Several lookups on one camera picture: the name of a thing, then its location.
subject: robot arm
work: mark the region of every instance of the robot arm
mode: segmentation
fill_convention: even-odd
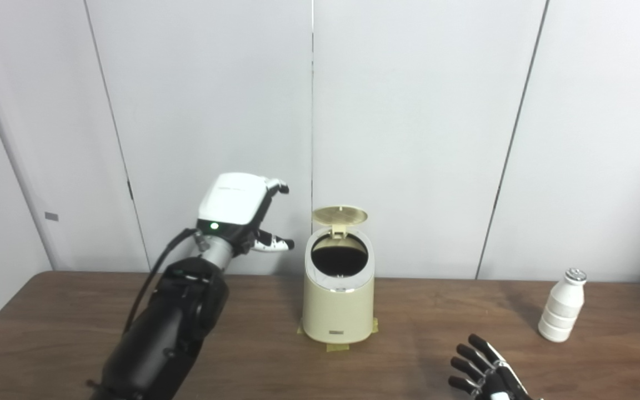
[[[451,366],[470,379],[449,377],[450,386],[469,393],[476,400],[533,400],[510,364],[490,343],[477,334],[471,334],[468,342],[478,351],[459,344],[458,354],[468,361],[453,357]]]
[[[132,307],[122,340],[105,363],[91,400],[170,400],[185,380],[206,335],[228,298],[223,271],[249,250],[290,250],[293,241],[259,229],[279,179],[222,174],[199,209],[196,229],[185,229],[163,251]],[[160,277],[147,308],[137,306],[165,256],[193,237],[201,255],[171,264]]]

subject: black cable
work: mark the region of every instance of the black cable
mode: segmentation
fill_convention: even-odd
[[[175,236],[174,239],[172,239],[167,244],[167,247],[164,249],[164,251],[162,251],[162,254],[159,255],[159,258],[157,258],[157,263],[155,263],[154,266],[152,267],[152,270],[150,270],[149,275],[147,276],[147,279],[145,279],[145,282],[142,284],[142,288],[140,288],[140,292],[137,293],[137,298],[135,298],[135,302],[132,303],[132,309],[130,309],[130,314],[127,316],[127,321],[125,322],[125,329],[122,330],[122,334],[125,334],[127,333],[128,330],[130,330],[132,321],[135,319],[135,314],[137,314],[137,307],[139,307],[140,302],[142,301],[142,298],[144,298],[144,294],[147,291],[149,284],[152,283],[152,279],[154,278],[155,275],[157,275],[157,271],[159,271],[159,267],[162,266],[164,259],[167,258],[167,255],[174,248],[176,248],[176,246],[178,246],[184,239],[188,238],[189,236],[192,236],[194,233],[196,233],[196,229],[191,229],[191,228],[186,228],[185,230],[181,231],[177,236]]]

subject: cream trash can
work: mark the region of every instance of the cream trash can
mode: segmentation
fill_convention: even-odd
[[[303,330],[330,344],[361,342],[374,320],[374,252],[369,238],[353,226],[367,213],[356,207],[318,208],[313,220],[328,226],[310,236],[305,248]]]

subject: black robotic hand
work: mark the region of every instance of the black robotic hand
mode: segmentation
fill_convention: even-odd
[[[453,357],[451,366],[470,379],[449,377],[449,385],[469,393],[476,400],[533,400],[510,364],[490,343],[477,334],[471,334],[468,342],[478,351],[459,344],[456,348],[458,354],[468,361]]]

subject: robot finger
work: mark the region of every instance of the robot finger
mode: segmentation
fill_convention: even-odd
[[[500,353],[498,353],[498,350],[495,350],[495,348],[491,346],[490,343],[486,342],[482,337],[478,336],[477,334],[471,334],[468,337],[468,342],[473,347],[478,349],[478,351],[482,352],[483,355],[486,357],[486,359],[488,359],[488,361],[491,364],[496,365],[496,363],[502,364],[505,362],[505,358],[503,358],[503,356],[501,356]]]
[[[467,380],[466,378],[451,376],[449,377],[449,386],[454,387],[458,390],[463,390],[473,397],[476,397],[481,392],[481,388],[478,385],[471,382],[470,380]]]
[[[288,187],[288,184],[283,182],[281,179],[265,178],[265,180],[266,180],[266,187],[268,188],[269,192],[271,192],[272,194],[275,194],[277,192],[287,194],[290,192],[290,188]]]
[[[466,360],[458,357],[453,357],[451,359],[451,367],[459,370],[460,372],[468,375],[474,382],[480,384],[481,380],[485,378],[482,372],[480,372],[473,364],[467,362]]]
[[[456,347],[456,351],[458,352],[458,354],[466,357],[470,362],[472,362],[473,365],[478,368],[478,370],[483,372],[483,374],[493,369],[493,366],[485,359],[483,359],[483,357],[478,354],[476,350],[468,347],[465,344],[459,344],[458,347]]]
[[[272,233],[259,229],[256,234],[256,241],[254,242],[251,250],[260,251],[262,253],[273,253],[276,251],[293,250],[294,247],[295,242],[292,241],[292,239],[280,238],[279,236],[275,236]]]

